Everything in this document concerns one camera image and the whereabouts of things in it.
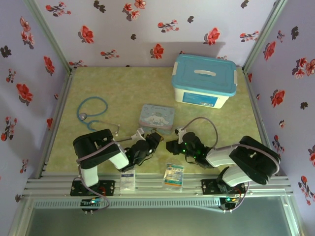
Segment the lid handle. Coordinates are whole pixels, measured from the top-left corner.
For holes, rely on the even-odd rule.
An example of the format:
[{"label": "lid handle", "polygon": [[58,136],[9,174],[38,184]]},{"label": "lid handle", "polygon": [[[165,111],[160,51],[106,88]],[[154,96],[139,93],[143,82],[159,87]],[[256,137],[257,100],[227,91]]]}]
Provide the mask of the lid handle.
[{"label": "lid handle", "polygon": [[215,72],[208,71],[208,70],[194,70],[194,72],[196,74],[204,74],[204,75],[210,75],[210,76],[216,76],[217,75]]}]

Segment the plastic storage box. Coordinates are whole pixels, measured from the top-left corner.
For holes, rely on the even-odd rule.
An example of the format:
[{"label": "plastic storage box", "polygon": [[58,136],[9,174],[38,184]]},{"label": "plastic storage box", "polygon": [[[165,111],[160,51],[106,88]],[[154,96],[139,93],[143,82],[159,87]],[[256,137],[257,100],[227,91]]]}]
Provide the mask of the plastic storage box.
[{"label": "plastic storage box", "polygon": [[172,84],[177,102],[221,108],[236,94],[237,71],[232,61],[181,54]]}]

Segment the cable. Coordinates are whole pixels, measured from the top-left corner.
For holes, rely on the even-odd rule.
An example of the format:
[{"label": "cable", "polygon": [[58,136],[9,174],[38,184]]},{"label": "cable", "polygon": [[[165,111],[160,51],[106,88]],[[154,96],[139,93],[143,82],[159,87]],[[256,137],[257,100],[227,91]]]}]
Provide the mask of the cable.
[{"label": "cable", "polygon": [[213,128],[215,129],[215,132],[216,132],[216,142],[215,144],[211,147],[211,148],[214,148],[217,144],[218,144],[218,141],[219,141],[219,135],[218,135],[218,131],[217,131],[217,128],[215,126],[215,124],[213,124],[213,122],[211,120],[209,120],[208,118],[205,118],[205,117],[196,117],[195,119],[192,119],[186,126],[184,126],[184,128],[182,128],[182,130],[186,129],[191,123],[193,123],[195,120],[197,119],[205,119],[206,121],[210,122],[210,124],[213,126]]},{"label": "cable", "polygon": [[239,196],[239,198],[240,198],[242,196],[241,190],[239,188],[236,188],[236,187],[234,189],[237,190],[240,193],[240,196]]},{"label": "cable", "polygon": [[251,150],[260,152],[261,154],[269,157],[269,159],[271,159],[275,163],[275,165],[277,166],[277,170],[276,170],[276,172],[274,172],[274,175],[279,172],[279,170],[280,170],[280,166],[279,166],[280,160],[278,162],[272,155],[266,153],[265,151],[260,150],[260,149],[255,148],[255,147],[251,147],[251,146],[245,145],[245,144],[233,144],[231,146],[232,147],[244,147],[244,148],[247,148],[247,149],[251,149]]},{"label": "cable", "polygon": [[97,210],[108,208],[108,207],[110,206],[109,199],[108,199],[107,197],[105,197],[104,195],[101,195],[101,194],[95,192],[94,190],[90,189],[90,188],[84,183],[84,180],[83,180],[83,178],[82,178],[82,173],[81,173],[80,164],[78,164],[78,171],[79,171],[79,177],[77,177],[77,178],[80,178],[80,180],[81,180],[83,186],[84,186],[87,190],[89,190],[90,192],[94,193],[95,195],[97,195],[97,196],[103,198],[103,199],[107,202],[107,205],[106,205],[105,207],[99,208],[99,209],[97,209]]},{"label": "cable", "polygon": [[242,202],[244,201],[244,198],[245,198],[245,196],[246,196],[246,194],[247,194],[249,188],[250,188],[250,182],[248,182],[248,185],[247,185],[246,191],[245,191],[245,193],[244,193],[244,196],[243,196],[242,199],[240,200],[239,204],[237,204],[237,206],[236,206],[235,208],[231,209],[231,210],[230,210],[231,212],[240,207],[240,205],[241,205]]},{"label": "cable", "polygon": [[138,166],[141,166],[142,164],[143,164],[143,162],[145,162],[145,161],[147,161],[147,160],[149,160],[149,159],[151,159],[153,157],[153,155],[151,154],[151,156],[149,157],[149,158],[147,158],[147,159],[144,159]]},{"label": "cable", "polygon": [[126,139],[118,140],[116,142],[120,143],[120,142],[124,142],[124,141],[128,141],[128,140],[132,140],[132,138],[126,138]]},{"label": "cable", "polygon": [[117,143],[117,142],[111,142],[111,143],[105,145],[104,147],[100,148],[99,150],[97,150],[97,151],[95,151],[95,152],[92,152],[91,154],[86,155],[86,156],[84,156],[84,157],[81,157],[80,159],[77,159],[76,162],[79,164],[81,161],[84,161],[84,160],[86,160],[86,159],[88,159],[88,158],[90,158],[90,157],[92,157],[92,156],[95,156],[96,154],[99,154],[100,152],[104,151],[105,149],[107,149],[109,146],[111,146],[111,145],[113,145],[113,144],[116,144],[116,145],[118,145],[118,146],[120,145],[120,144]]},{"label": "cable", "polygon": [[189,163],[189,164],[195,164],[195,165],[198,165],[197,163],[195,163],[195,162],[189,162],[189,161],[187,161],[187,156],[185,155],[185,161],[187,162],[187,163]]}]

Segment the black bracket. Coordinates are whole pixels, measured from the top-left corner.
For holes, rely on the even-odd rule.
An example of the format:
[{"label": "black bracket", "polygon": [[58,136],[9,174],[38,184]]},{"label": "black bracket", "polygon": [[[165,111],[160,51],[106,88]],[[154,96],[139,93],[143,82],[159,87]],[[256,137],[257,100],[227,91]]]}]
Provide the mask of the black bracket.
[{"label": "black bracket", "polygon": [[219,194],[240,194],[238,189],[241,191],[241,194],[244,194],[246,189],[243,183],[236,185],[228,193],[223,193],[218,187],[217,180],[213,179],[202,179],[201,180],[201,189],[203,195],[219,195]]},{"label": "black bracket", "polygon": [[[97,184],[90,187],[93,191],[105,195],[113,196],[115,191],[115,181],[113,180],[100,180]],[[87,190],[80,180],[72,182],[70,196],[82,197],[82,196],[96,196],[96,194]]]}]

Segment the stethoscope chest piece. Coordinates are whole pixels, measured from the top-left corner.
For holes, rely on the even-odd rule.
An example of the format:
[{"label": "stethoscope chest piece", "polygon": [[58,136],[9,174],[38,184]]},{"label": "stethoscope chest piece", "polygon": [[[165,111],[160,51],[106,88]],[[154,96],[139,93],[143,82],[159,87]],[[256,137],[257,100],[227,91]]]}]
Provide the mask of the stethoscope chest piece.
[{"label": "stethoscope chest piece", "polygon": [[80,113],[79,118],[80,118],[80,120],[85,120],[87,118],[87,114],[86,113]]}]

